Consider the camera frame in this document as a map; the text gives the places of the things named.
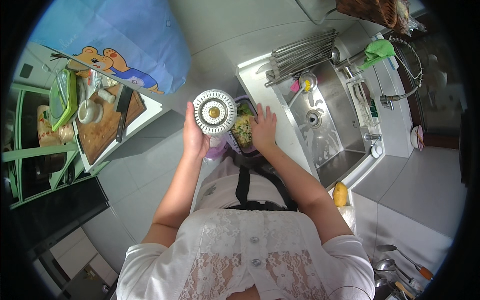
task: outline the black apron strap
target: black apron strap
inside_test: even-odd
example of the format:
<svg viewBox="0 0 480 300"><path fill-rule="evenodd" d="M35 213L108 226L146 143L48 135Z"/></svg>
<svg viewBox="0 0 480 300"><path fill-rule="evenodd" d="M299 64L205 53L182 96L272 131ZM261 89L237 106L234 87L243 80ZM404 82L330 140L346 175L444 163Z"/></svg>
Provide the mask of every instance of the black apron strap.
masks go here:
<svg viewBox="0 0 480 300"><path fill-rule="evenodd" d="M287 188L283 184L283 181L278 178L275 174L269 173L262 168L254 167L253 170L257 172L259 175L267 178L273 185L275 185L278 193L282 196L285 205L287 206L287 210L296 212L298 210L298 205L293 199L290 197L290 194L287 191Z"/></svg>
<svg viewBox="0 0 480 300"><path fill-rule="evenodd" d="M239 183L235 190L235 196L240 201L237 209L247 209L247 195L250 190L250 170L244 165L240 166Z"/></svg>
<svg viewBox="0 0 480 300"><path fill-rule="evenodd" d="M260 176L267 178L282 196L287 209L278 206L277 204L265 201L265 204L261 204L258 201L247 201L248 191L250 190L250 170L246 166L240 166L239 182L237 184L237 189L235 190L235 196L240 202L240 205L231 206L231 209L242 209L242 210L269 210L269 211L279 211L279 210L288 210L288 211L297 211L298 206L295 201L290 197L287 188L283 184L282 180L278 178L275 174L268 173L261 168L255 168Z"/></svg>

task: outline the potato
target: potato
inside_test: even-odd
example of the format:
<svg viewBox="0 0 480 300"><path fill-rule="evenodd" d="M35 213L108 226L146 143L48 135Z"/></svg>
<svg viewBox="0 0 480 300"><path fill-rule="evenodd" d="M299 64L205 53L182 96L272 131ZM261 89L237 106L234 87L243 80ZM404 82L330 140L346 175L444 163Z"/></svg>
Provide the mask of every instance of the potato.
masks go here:
<svg viewBox="0 0 480 300"><path fill-rule="evenodd" d="M336 206L344 206L347 204L347 187L341 182L337 182L333 190L333 201Z"/></svg>

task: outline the sink drain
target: sink drain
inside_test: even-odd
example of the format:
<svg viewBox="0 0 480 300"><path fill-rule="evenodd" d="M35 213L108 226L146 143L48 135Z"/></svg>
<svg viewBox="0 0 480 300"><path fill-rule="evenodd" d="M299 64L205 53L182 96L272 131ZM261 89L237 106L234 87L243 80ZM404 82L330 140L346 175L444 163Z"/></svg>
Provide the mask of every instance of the sink drain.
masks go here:
<svg viewBox="0 0 480 300"><path fill-rule="evenodd" d="M319 128L322 125L322 115L315 109L307 112L307 122L312 128Z"/></svg>

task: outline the vegetables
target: vegetables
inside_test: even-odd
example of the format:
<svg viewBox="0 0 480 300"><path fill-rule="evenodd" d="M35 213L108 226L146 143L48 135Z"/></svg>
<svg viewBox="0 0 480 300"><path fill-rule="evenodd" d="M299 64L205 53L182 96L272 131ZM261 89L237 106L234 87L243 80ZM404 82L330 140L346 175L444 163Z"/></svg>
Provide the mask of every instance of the vegetables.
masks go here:
<svg viewBox="0 0 480 300"><path fill-rule="evenodd" d="M250 107L248 106L248 103L243 103L242 105L237 107L237 117L241 117L242 114L246 114L246 115L254 117L252 111L250 110Z"/></svg>
<svg viewBox="0 0 480 300"><path fill-rule="evenodd" d="M347 204L347 187L341 182L337 182L333 191L333 201L336 206L344 206Z"/></svg>
<svg viewBox="0 0 480 300"><path fill-rule="evenodd" d="M231 129L237 143L242 148L248 148L252 145L252 128L250 126L249 115L242 113L235 120Z"/></svg>

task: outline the stainless steel sink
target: stainless steel sink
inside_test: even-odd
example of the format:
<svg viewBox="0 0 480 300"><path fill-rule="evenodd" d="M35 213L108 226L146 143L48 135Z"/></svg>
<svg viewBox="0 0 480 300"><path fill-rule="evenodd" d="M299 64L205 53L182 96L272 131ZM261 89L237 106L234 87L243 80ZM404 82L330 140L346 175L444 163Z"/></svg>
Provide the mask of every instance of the stainless steel sink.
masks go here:
<svg viewBox="0 0 480 300"><path fill-rule="evenodd" d="M370 154L370 142L363 139L368 129L359 126L348 89L330 62L316 66L312 73L317 76L317 87L300 95L290 111L320 182L330 189ZM277 84L287 103L295 95L289 89L292 82Z"/></svg>

